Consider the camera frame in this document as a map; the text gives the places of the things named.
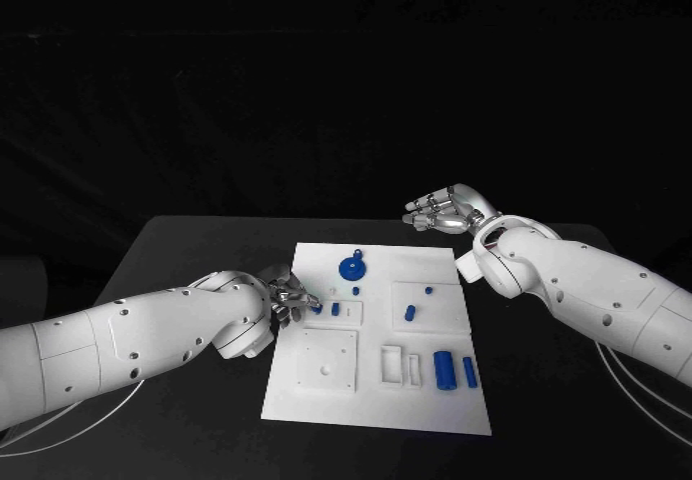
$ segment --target blue object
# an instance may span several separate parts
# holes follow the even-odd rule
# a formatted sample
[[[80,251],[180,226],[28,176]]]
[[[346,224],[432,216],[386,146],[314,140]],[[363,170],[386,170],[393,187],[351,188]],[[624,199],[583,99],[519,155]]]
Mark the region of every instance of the blue object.
[[[465,370],[465,379],[468,380],[468,387],[475,388],[478,384],[475,382],[475,372],[472,371],[471,357],[464,357],[464,370]]]
[[[412,305],[409,305],[408,308],[406,308],[406,314],[403,315],[403,318],[406,319],[406,322],[413,321],[413,315],[415,315],[415,307]]]
[[[432,354],[432,357],[435,359],[436,388],[439,390],[455,390],[457,377],[454,375],[451,353],[439,351]]]
[[[354,282],[360,280],[364,275],[364,263],[363,263],[363,252],[357,249],[353,252],[353,256],[344,258],[338,264],[338,274],[344,280]]]

